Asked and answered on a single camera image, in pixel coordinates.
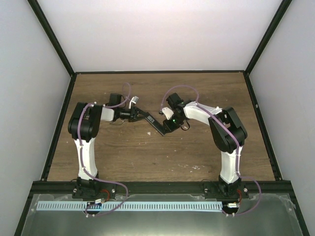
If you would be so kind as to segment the black remote control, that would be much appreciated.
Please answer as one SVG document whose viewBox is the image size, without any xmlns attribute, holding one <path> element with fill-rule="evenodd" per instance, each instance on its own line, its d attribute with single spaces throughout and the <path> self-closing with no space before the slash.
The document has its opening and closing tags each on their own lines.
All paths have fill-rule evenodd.
<svg viewBox="0 0 315 236">
<path fill-rule="evenodd" d="M 151 114 L 147 115 L 145 120 L 162 136 L 165 136 L 166 131 L 161 123 L 159 123 Z"/>
</svg>

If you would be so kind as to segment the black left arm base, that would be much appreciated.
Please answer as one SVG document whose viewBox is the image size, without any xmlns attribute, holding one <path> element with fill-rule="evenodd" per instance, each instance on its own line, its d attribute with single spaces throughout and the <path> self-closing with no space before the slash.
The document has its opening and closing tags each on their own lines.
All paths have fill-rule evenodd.
<svg viewBox="0 0 315 236">
<path fill-rule="evenodd" d="M 77 184 L 76 192 L 72 193 L 74 199 L 96 200 L 96 199 L 112 199 L 116 190 L 115 184 L 108 183 L 92 183 L 92 185 Z"/>
</svg>

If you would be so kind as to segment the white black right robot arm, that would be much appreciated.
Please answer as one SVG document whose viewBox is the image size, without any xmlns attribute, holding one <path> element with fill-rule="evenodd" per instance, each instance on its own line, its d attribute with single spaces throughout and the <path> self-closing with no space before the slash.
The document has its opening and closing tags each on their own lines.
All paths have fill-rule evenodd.
<svg viewBox="0 0 315 236">
<path fill-rule="evenodd" d="M 221 152 L 221 171 L 219 193 L 230 198 L 240 186 L 240 154 L 248 134 L 232 107 L 225 109 L 209 107 L 197 101 L 184 101 L 177 93 L 164 96 L 168 107 L 161 107 L 160 114 L 165 116 L 162 133 L 165 135 L 182 128 L 185 121 L 199 121 L 210 127 L 214 143 Z"/>
</svg>

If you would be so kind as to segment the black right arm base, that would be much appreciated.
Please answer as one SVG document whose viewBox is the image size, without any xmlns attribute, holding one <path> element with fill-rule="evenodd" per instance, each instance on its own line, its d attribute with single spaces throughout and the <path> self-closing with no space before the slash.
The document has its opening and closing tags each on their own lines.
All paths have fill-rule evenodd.
<svg viewBox="0 0 315 236">
<path fill-rule="evenodd" d="M 248 198 L 248 193 L 244 192 L 244 184 L 237 182 L 233 184 L 226 184 L 225 182 L 203 182 L 203 190 L 206 198 L 212 199 L 236 199 L 239 197 L 239 192 L 242 198 Z"/>
</svg>

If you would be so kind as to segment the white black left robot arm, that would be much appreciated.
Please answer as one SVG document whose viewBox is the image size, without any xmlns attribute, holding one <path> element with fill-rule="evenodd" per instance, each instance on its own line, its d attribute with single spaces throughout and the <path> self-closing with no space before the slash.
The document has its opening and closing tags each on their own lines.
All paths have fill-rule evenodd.
<svg viewBox="0 0 315 236">
<path fill-rule="evenodd" d="M 98 134 L 100 122 L 110 123 L 118 119 L 136 122 L 141 120 L 138 115 L 144 115 L 135 104 L 137 96 L 124 98 L 118 93 L 110 94 L 109 102 L 105 105 L 78 102 L 68 123 L 68 132 L 71 134 L 77 148 L 79 172 L 78 179 L 94 180 L 98 177 L 95 163 L 95 138 Z"/>
</svg>

